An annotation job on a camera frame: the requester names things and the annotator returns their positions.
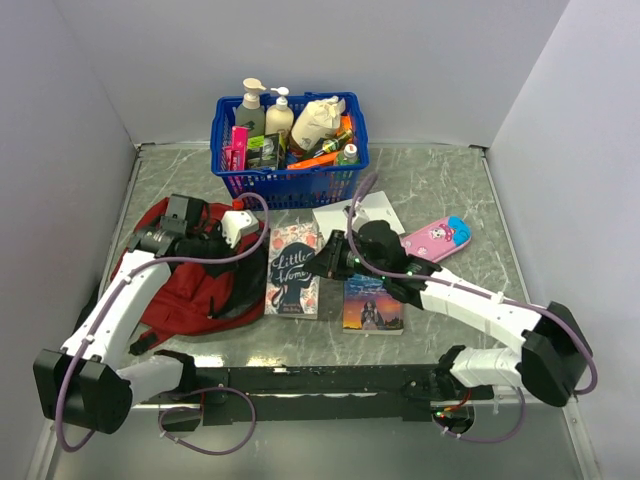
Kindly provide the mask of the floral light notebook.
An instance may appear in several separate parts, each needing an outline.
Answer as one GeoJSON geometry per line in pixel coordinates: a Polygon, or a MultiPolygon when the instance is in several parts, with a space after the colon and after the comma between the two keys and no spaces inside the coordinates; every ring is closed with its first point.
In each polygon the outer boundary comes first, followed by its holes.
{"type": "Polygon", "coordinates": [[[319,232],[313,222],[271,230],[266,315],[317,318],[319,278],[307,272],[304,264],[315,257],[319,246],[319,232]]]}

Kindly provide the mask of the blue Jane Eyre book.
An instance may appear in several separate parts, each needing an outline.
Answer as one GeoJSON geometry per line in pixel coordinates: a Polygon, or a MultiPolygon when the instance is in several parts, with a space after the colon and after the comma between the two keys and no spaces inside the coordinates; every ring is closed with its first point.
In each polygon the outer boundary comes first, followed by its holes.
{"type": "Polygon", "coordinates": [[[344,283],[345,333],[401,335],[405,305],[392,298],[378,279],[354,275],[344,283]]]}

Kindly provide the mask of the red backpack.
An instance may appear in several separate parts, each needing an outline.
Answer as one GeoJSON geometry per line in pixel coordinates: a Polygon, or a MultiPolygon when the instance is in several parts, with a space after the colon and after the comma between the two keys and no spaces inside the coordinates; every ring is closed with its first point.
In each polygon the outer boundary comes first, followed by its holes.
{"type": "MultiPolygon", "coordinates": [[[[143,215],[130,240],[146,241],[161,231],[182,233],[184,236],[169,248],[168,255],[173,257],[180,240],[203,233],[230,210],[234,209],[229,205],[173,194],[143,215]]],[[[261,318],[265,308],[268,242],[258,239],[254,245],[261,244],[266,251],[266,265],[262,268],[206,273],[202,264],[171,263],[169,280],[140,319],[148,330],[130,345],[129,353],[140,356],[176,335],[218,333],[261,318]]]]}

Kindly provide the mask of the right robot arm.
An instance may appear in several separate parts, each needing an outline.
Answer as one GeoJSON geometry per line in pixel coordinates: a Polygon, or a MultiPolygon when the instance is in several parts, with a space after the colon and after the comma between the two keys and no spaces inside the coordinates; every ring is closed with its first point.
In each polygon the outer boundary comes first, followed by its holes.
{"type": "Polygon", "coordinates": [[[384,220],[333,231],[304,269],[336,281],[354,275],[379,279],[393,299],[450,317],[500,342],[493,349],[454,346],[441,358],[436,384],[448,398],[469,388],[512,387],[563,407],[572,396],[595,389],[593,353],[566,306],[517,302],[410,255],[384,220]]]}

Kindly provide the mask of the beige paper bag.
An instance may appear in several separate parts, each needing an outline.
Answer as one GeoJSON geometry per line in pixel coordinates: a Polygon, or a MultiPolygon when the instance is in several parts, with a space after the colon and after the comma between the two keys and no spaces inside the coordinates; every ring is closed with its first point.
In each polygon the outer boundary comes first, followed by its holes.
{"type": "Polygon", "coordinates": [[[307,152],[319,140],[331,137],[341,125],[345,108],[345,100],[338,96],[309,102],[291,129],[290,146],[307,152]]]}

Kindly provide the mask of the white book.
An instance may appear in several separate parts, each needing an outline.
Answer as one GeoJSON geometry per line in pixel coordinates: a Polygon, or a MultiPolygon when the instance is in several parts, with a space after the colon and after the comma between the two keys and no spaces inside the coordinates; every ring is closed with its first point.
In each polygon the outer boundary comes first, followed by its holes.
{"type": "MultiPolygon", "coordinates": [[[[351,200],[344,200],[312,210],[319,232],[327,240],[333,230],[347,229],[346,209],[351,206],[351,200]]],[[[361,210],[371,220],[386,220],[390,228],[402,235],[405,229],[396,212],[383,191],[370,193],[361,201],[361,210]]]]}

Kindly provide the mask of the pink box in basket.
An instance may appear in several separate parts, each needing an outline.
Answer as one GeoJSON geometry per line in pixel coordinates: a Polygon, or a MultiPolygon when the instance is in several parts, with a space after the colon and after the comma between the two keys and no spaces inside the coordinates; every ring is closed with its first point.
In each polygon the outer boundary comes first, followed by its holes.
{"type": "Polygon", "coordinates": [[[248,140],[248,128],[232,127],[230,144],[223,149],[228,171],[243,171],[245,169],[248,140]]]}

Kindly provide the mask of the black and green box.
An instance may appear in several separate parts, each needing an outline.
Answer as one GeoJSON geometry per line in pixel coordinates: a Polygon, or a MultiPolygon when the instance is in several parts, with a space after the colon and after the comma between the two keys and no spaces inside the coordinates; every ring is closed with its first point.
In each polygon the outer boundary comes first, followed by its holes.
{"type": "Polygon", "coordinates": [[[245,167],[247,170],[278,170],[285,154],[286,145],[280,133],[255,136],[247,143],[245,167]]]}

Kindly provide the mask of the pink cartoon pencil case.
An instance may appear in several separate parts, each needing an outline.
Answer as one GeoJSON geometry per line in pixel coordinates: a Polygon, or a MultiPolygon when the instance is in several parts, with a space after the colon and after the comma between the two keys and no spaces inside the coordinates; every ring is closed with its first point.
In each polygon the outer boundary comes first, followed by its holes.
{"type": "Polygon", "coordinates": [[[446,216],[407,235],[401,244],[407,254],[438,263],[463,249],[470,240],[470,227],[457,216],[446,216]]]}

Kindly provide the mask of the blue plastic basket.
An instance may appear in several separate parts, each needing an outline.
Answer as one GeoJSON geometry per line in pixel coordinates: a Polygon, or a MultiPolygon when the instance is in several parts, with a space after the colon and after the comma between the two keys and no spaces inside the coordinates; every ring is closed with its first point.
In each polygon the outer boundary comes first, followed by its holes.
{"type": "Polygon", "coordinates": [[[354,127],[357,164],[304,170],[232,171],[223,150],[231,141],[235,111],[242,98],[224,96],[217,101],[211,124],[211,172],[223,180],[231,197],[246,192],[257,193],[273,210],[316,208],[351,198],[360,173],[369,166],[368,132],[358,96],[349,91],[339,91],[335,95],[345,101],[345,114],[351,118],[354,127]]]}

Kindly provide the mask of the green drink bottle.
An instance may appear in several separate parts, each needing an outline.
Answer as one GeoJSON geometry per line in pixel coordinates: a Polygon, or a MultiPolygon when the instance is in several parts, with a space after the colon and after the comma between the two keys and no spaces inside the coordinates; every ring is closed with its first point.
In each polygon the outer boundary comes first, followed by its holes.
{"type": "Polygon", "coordinates": [[[338,153],[335,159],[336,166],[356,165],[359,163],[358,148],[353,143],[348,143],[338,153]]]}

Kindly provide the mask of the grey pump bottle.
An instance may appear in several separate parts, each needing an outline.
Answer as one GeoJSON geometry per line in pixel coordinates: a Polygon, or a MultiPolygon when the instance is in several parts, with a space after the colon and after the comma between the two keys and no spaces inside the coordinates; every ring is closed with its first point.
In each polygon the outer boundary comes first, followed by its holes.
{"type": "Polygon", "coordinates": [[[235,112],[235,125],[249,131],[249,137],[262,136],[265,132],[266,114],[260,103],[260,95],[266,87],[257,78],[243,80],[245,93],[235,112]]]}

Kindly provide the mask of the cream pump bottle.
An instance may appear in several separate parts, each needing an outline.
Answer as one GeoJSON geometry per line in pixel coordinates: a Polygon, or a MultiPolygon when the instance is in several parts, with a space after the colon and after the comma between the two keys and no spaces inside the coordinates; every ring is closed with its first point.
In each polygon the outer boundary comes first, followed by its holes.
{"type": "Polygon", "coordinates": [[[265,134],[278,133],[286,140],[294,123],[294,113],[288,104],[289,89],[281,86],[272,88],[271,91],[277,98],[275,104],[266,110],[265,134]]]}

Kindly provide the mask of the orange package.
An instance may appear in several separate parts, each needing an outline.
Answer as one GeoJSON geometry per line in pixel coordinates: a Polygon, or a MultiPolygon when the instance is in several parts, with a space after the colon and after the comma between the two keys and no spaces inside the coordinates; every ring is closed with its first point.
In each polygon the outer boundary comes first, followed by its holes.
{"type": "MultiPolygon", "coordinates": [[[[338,128],[336,134],[333,136],[337,136],[339,135],[342,131],[344,130],[352,130],[353,131],[353,138],[354,138],[354,130],[353,130],[353,122],[351,119],[350,115],[342,115],[341,116],[341,124],[340,127],[338,128]]],[[[321,141],[321,140],[325,140],[325,139],[320,139],[308,152],[306,152],[301,159],[296,159],[295,157],[293,157],[292,155],[289,155],[287,157],[287,165],[286,168],[288,170],[299,170],[299,169],[309,169],[312,167],[323,167],[323,166],[331,166],[334,164],[336,156],[338,155],[338,153],[344,148],[340,149],[339,151],[330,153],[328,155],[324,155],[324,156],[320,156],[317,158],[312,158],[311,157],[311,151],[313,150],[313,148],[321,141]]]]}

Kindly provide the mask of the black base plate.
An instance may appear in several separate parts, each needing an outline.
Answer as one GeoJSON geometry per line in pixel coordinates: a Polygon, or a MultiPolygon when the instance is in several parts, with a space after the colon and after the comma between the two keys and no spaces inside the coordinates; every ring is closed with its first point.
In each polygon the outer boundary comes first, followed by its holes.
{"type": "Polygon", "coordinates": [[[417,364],[202,367],[197,370],[194,394],[164,393],[152,401],[201,407],[206,426],[251,419],[242,398],[202,391],[210,387],[230,387],[247,395],[260,422],[379,418],[429,422],[434,407],[494,397],[491,387],[470,389],[442,368],[417,364]]]}

